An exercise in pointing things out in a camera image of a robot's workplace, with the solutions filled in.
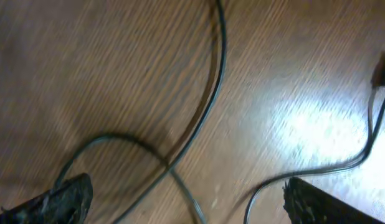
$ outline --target wooden floor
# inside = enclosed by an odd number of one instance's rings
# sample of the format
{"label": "wooden floor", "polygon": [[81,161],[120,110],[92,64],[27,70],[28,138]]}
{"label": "wooden floor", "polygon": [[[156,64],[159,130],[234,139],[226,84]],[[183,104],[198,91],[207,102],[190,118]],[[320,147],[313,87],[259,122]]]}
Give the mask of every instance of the wooden floor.
{"label": "wooden floor", "polygon": [[[238,201],[260,181],[364,145],[385,0],[224,5],[224,84],[176,170],[209,223],[238,224]],[[49,189],[95,133],[127,131],[171,153],[219,59],[216,16],[208,0],[0,0],[0,206]],[[113,220],[157,166],[123,142],[86,152],[69,177],[92,177],[87,223]],[[385,222],[385,122],[360,169],[305,180]],[[290,223],[283,185],[262,192],[251,223]],[[167,177],[124,223],[193,221]]]}

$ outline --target wood grain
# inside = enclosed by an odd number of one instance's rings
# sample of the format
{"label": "wood grain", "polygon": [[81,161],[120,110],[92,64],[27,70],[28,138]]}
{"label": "wood grain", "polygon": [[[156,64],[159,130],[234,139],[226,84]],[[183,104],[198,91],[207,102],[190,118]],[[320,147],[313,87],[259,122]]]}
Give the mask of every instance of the wood grain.
{"label": "wood grain", "polygon": [[[213,2],[0,0],[0,206],[48,189],[78,143],[127,131],[175,144],[214,57]],[[242,223],[255,184],[343,160],[363,146],[369,81],[385,51],[385,0],[227,0],[224,84],[177,171],[209,223]],[[385,222],[385,122],[360,169],[307,181]],[[108,223],[158,161],[130,144],[95,146],[88,223]],[[290,223],[282,183],[251,223]],[[167,177],[125,223],[192,223]]]}

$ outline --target power cord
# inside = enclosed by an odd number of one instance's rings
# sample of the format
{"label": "power cord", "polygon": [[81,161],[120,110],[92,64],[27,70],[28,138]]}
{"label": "power cord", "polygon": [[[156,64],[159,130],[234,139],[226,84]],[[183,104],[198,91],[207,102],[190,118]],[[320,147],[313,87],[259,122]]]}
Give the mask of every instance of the power cord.
{"label": "power cord", "polygon": [[367,160],[373,148],[374,141],[378,136],[379,129],[381,127],[382,119],[385,112],[385,98],[384,98],[384,101],[382,103],[381,109],[379,110],[378,118],[373,130],[373,103],[374,103],[374,98],[377,90],[378,88],[373,88],[371,96],[369,98],[369,102],[368,102],[368,123],[367,123],[368,138],[363,149],[356,156],[350,159],[348,162],[344,162],[342,164],[336,164],[333,166],[321,167],[317,169],[287,172],[263,181],[255,188],[255,192],[251,196],[248,206],[245,209],[244,224],[249,224],[249,217],[250,217],[252,207],[254,206],[254,203],[257,200],[257,197],[259,196],[260,191],[262,191],[264,188],[272,184],[275,184],[276,182],[279,182],[281,180],[289,179],[292,177],[335,174],[339,172],[348,171],[360,166]]}
{"label": "power cord", "polygon": [[[120,223],[127,215],[129,215],[140,203],[141,201],[170,173],[173,178],[175,179],[176,183],[179,185],[180,189],[182,190],[183,194],[186,196],[186,198],[192,203],[194,206],[194,209],[196,211],[196,215],[198,216],[200,222],[202,224],[206,224],[206,219],[204,217],[204,214],[202,213],[202,210],[197,203],[196,200],[194,200],[193,196],[191,195],[190,191],[184,184],[183,180],[180,178],[180,176],[176,173],[174,168],[177,166],[177,164],[180,162],[180,160],[186,155],[187,151],[189,150],[191,143],[198,135],[199,131],[201,130],[202,125],[204,124],[209,111],[211,110],[214,102],[216,101],[217,95],[219,94],[219,90],[221,87],[222,79],[224,76],[224,70],[226,68],[226,47],[227,47],[227,32],[226,32],[226,20],[224,18],[224,10],[221,3],[221,0],[216,0],[216,6],[217,6],[217,13],[219,15],[219,23],[220,23],[220,29],[221,29],[221,36],[222,36],[222,42],[221,42],[221,60],[219,64],[219,73],[216,78],[216,82],[214,84],[212,93],[209,92],[207,94],[203,94],[200,104],[197,107],[197,110],[190,120],[190,123],[188,124],[186,130],[181,135],[181,138],[178,142],[181,144],[184,143],[184,146],[181,148],[180,152],[176,155],[174,160],[170,163],[166,161],[166,159],[159,154],[159,152],[155,149],[155,147],[151,146],[150,144],[138,139],[137,137],[128,134],[128,133],[105,133],[105,134],[99,134],[98,136],[95,136],[88,141],[84,142],[79,148],[77,148],[76,152],[72,156],[72,158],[63,166],[62,170],[60,171],[60,174],[55,181],[53,190],[58,189],[67,173],[67,171],[70,169],[71,165],[73,164],[74,160],[76,160],[81,153],[85,152],[87,149],[90,148],[90,146],[94,144],[98,144],[104,141],[111,141],[114,139],[122,140],[122,141],[128,141],[132,142],[134,144],[139,145],[147,152],[151,153],[153,156],[155,156],[160,163],[165,166],[166,170],[162,172],[153,182],[150,186],[147,187],[147,189],[144,190],[144,192],[124,211],[118,218],[116,218],[112,223]],[[210,85],[211,80],[215,80],[215,78],[208,78],[208,86],[212,87]]]}

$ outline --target black object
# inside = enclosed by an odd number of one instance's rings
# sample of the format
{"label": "black object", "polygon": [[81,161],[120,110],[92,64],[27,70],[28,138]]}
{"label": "black object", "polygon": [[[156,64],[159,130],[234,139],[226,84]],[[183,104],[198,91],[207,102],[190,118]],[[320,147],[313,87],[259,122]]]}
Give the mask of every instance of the black object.
{"label": "black object", "polygon": [[87,174],[66,180],[57,190],[48,190],[11,210],[3,210],[0,224],[82,224],[93,199]]}
{"label": "black object", "polygon": [[284,200],[292,224],[383,223],[296,177],[285,185]]}
{"label": "black object", "polygon": [[385,52],[382,53],[371,80],[373,87],[385,86]]}

